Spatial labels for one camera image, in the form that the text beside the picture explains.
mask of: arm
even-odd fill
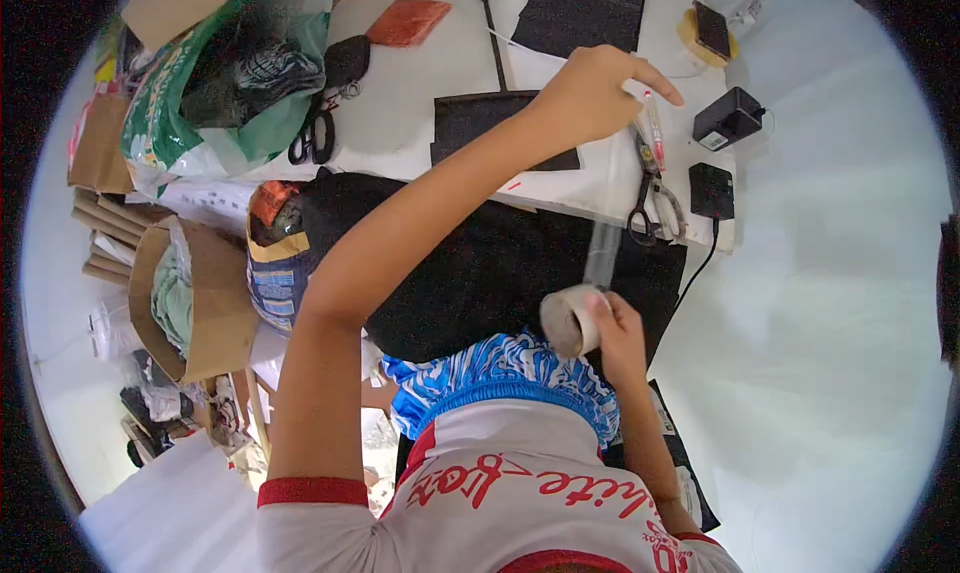
[[[646,484],[667,533],[700,534],[681,503],[677,471],[647,385],[643,321],[616,293],[609,291],[606,298],[610,308],[602,302],[591,304],[590,315],[600,330],[604,375],[616,388],[627,470]]]
[[[626,127],[641,110],[622,90],[628,78],[683,104],[645,60],[610,46],[578,49],[527,108],[392,195],[330,249],[311,277],[283,362],[269,479],[363,479],[358,372],[367,317],[503,183]]]

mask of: blue patterned fabric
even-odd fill
[[[391,417],[416,440],[441,413],[482,400],[526,399],[556,404],[583,417],[601,449],[614,442],[620,412],[614,390],[587,359],[563,359],[529,330],[497,334],[429,363],[383,357],[383,371],[400,386]]]

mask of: tape roll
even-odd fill
[[[600,347],[600,331],[587,308],[587,296],[607,297],[593,284],[548,293],[540,302],[540,326],[550,348],[562,358],[576,358]]]

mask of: red marker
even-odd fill
[[[650,118],[650,133],[653,135],[654,160],[661,172],[666,170],[664,158],[664,134],[660,127],[660,116],[657,115],[657,100],[650,90],[643,92],[643,102],[646,104],[647,116]]]

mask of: scissors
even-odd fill
[[[317,92],[310,100],[303,126],[287,148],[287,159],[291,165],[302,165],[312,160],[315,165],[323,165],[333,157],[333,144],[336,137],[333,128],[333,115],[324,108],[327,101],[324,92]],[[317,119],[323,120],[323,144],[317,145]]]
[[[653,150],[650,145],[643,140],[641,129],[636,123],[630,123],[630,131],[633,134],[633,147],[636,149],[636,156],[643,169],[643,177],[640,181],[640,192],[636,197],[636,206],[630,211],[627,218],[627,231],[633,241],[641,246],[651,247],[657,243],[657,230],[666,240],[682,240],[687,232],[687,218],[684,216],[684,208],[680,206],[677,196],[664,185],[664,176],[661,175],[660,167],[654,159]],[[654,208],[659,223],[650,220],[646,212],[647,194],[650,188],[654,190]],[[639,215],[643,219],[643,231],[634,231],[633,220]],[[673,217],[677,221],[677,232],[674,233],[669,224],[669,218]]]

